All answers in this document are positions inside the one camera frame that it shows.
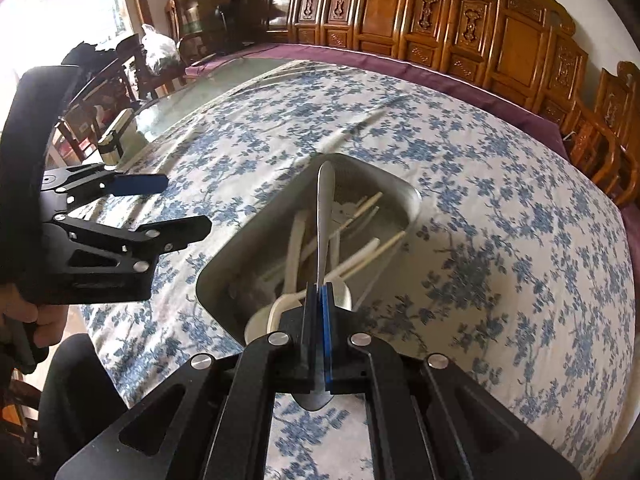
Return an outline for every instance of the floral tablecloth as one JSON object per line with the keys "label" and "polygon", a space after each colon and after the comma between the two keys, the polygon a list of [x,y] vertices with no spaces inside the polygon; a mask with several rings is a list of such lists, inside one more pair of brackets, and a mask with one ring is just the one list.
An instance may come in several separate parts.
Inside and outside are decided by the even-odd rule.
{"label": "floral tablecloth", "polygon": [[[199,271],[318,152],[355,156],[423,197],[417,229],[361,312],[406,354],[442,352],[585,478],[610,443],[632,360],[634,288],[616,207],[513,126],[389,76],[295,61],[243,84],[148,146],[131,171],[158,196],[88,214],[139,224],[205,214],[203,242],[161,258],[150,301],[82,308],[125,400],[191,355],[240,347],[198,304]],[[363,400],[274,409],[268,478],[372,478]]]}

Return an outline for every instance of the human hand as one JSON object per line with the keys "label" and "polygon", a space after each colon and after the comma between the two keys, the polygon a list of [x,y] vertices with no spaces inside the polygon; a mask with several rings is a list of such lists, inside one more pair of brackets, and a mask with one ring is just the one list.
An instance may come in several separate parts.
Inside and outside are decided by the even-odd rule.
{"label": "human hand", "polygon": [[23,323],[36,322],[33,343],[38,348],[53,346],[62,339],[65,331],[68,305],[41,305],[24,301],[13,283],[0,285],[0,330],[4,328],[4,316]]}

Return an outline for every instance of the metal screw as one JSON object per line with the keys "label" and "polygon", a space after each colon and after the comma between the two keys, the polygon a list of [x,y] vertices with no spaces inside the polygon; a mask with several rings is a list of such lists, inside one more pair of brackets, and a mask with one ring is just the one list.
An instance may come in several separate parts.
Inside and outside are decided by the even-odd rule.
{"label": "metal screw", "polygon": [[191,367],[196,370],[206,370],[213,363],[213,359],[207,354],[198,354],[191,359]]}
{"label": "metal screw", "polygon": [[133,264],[133,270],[136,272],[146,272],[149,268],[149,264],[147,262],[139,261]]}
{"label": "metal screw", "polygon": [[269,336],[269,343],[274,346],[283,346],[289,342],[289,334],[284,332],[274,332]]}
{"label": "metal screw", "polygon": [[442,354],[431,354],[427,362],[431,368],[436,368],[436,370],[444,370],[449,366],[449,358]]}
{"label": "metal screw", "polygon": [[371,336],[360,332],[351,336],[351,343],[356,346],[369,346],[371,344]]}

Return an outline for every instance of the white plastic bag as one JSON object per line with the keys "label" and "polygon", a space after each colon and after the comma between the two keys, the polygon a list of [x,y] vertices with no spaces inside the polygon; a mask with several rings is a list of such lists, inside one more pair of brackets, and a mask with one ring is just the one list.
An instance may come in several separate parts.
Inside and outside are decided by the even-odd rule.
{"label": "white plastic bag", "polygon": [[145,29],[142,46],[146,50],[146,65],[154,75],[159,75],[169,65],[180,63],[180,54],[174,40],[159,34],[146,23],[142,28]]}

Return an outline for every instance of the person's leg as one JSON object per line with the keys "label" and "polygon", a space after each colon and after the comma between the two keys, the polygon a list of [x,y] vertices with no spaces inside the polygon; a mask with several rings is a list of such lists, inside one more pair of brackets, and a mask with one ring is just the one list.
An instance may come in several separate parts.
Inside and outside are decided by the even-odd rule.
{"label": "person's leg", "polygon": [[127,407],[87,334],[63,341],[53,355],[38,409],[43,472],[53,478],[75,453]]}

